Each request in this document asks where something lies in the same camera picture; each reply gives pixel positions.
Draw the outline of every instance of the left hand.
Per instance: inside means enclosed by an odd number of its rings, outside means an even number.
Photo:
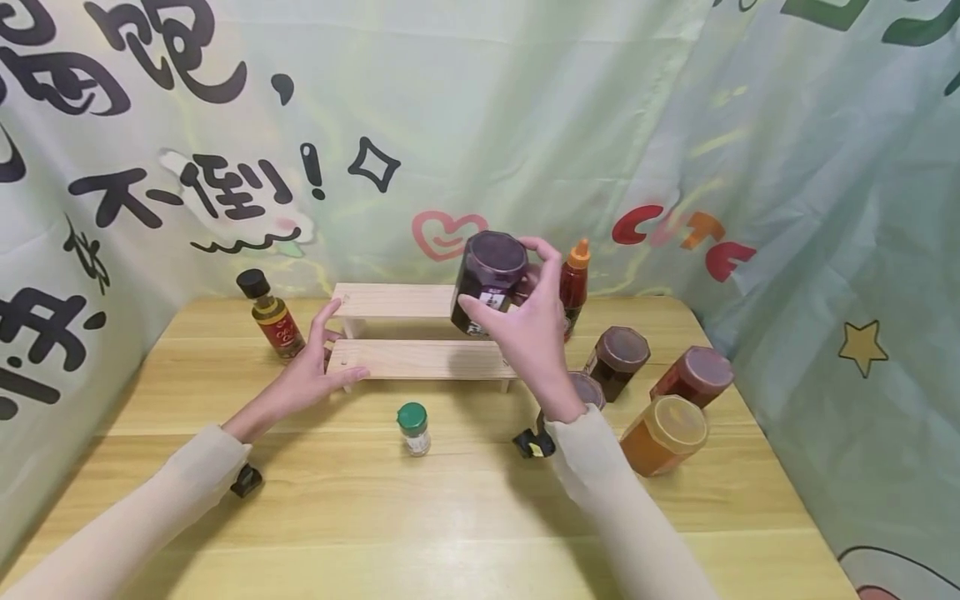
[[[306,347],[263,392],[223,425],[224,431],[250,444],[278,421],[309,408],[330,394],[370,375],[366,367],[354,367],[334,374],[325,373],[327,341],[341,334],[326,328],[326,322],[340,308],[340,299],[331,300],[310,324]]]

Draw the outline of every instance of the light wood tabletop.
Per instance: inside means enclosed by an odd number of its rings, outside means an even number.
[[[322,300],[289,300],[302,329]],[[708,345],[677,300],[590,300],[567,345],[579,370],[611,324],[646,336],[650,362],[604,415],[619,435],[667,366]],[[452,324],[371,324],[365,337],[454,338]],[[156,343],[91,442],[4,588],[146,480],[203,425],[222,422],[281,370],[243,300],[199,300]],[[408,456],[406,401],[429,414],[433,445]],[[597,538],[549,460],[511,438],[536,405],[522,383],[364,381],[275,427],[251,463],[263,487],[228,494],[139,575],[130,598],[619,597]],[[731,600],[854,600],[739,392],[707,409],[707,446],[644,485]]]

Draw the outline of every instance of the fabric backdrop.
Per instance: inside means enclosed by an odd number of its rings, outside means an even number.
[[[0,2],[0,559],[185,302],[451,281],[494,228],[686,301],[861,597],[960,598],[958,18]]]

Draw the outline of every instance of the green cap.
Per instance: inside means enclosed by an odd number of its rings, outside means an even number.
[[[426,431],[426,409],[419,402],[407,402],[396,411],[396,422],[407,437]]]

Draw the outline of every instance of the hand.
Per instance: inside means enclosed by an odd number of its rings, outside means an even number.
[[[317,313],[310,324],[306,347],[263,392],[224,423],[224,431],[240,442],[250,444],[278,421],[370,375],[366,367],[354,367],[331,375],[325,373],[325,362],[330,353],[325,344],[342,337],[326,328],[326,322],[338,308],[340,299],[335,299]]]
[[[502,313],[473,296],[457,301],[472,321],[487,330],[503,357],[522,379],[543,414],[550,420],[572,422],[586,412],[566,374],[564,357],[564,306],[560,302],[560,269],[563,257],[538,237],[519,242],[537,253],[542,265],[532,265],[521,285],[527,292],[518,310]]]

